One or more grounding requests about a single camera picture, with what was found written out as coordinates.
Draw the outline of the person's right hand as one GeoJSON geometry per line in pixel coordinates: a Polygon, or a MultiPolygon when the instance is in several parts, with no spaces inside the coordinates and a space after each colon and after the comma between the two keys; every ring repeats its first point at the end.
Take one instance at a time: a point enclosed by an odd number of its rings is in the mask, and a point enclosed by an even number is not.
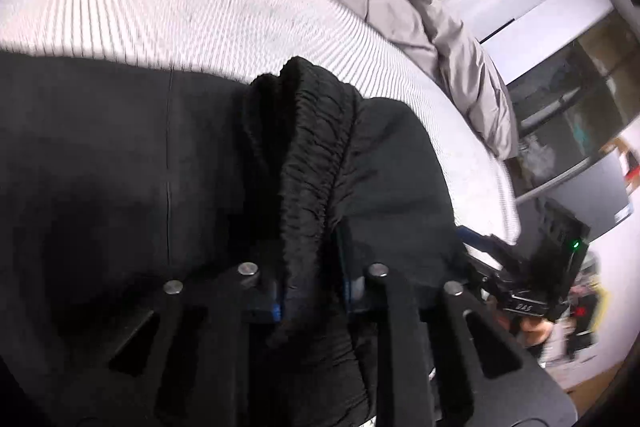
{"type": "Polygon", "coordinates": [[[518,342],[526,348],[542,345],[551,335],[554,324],[542,317],[522,317],[518,342]]]}

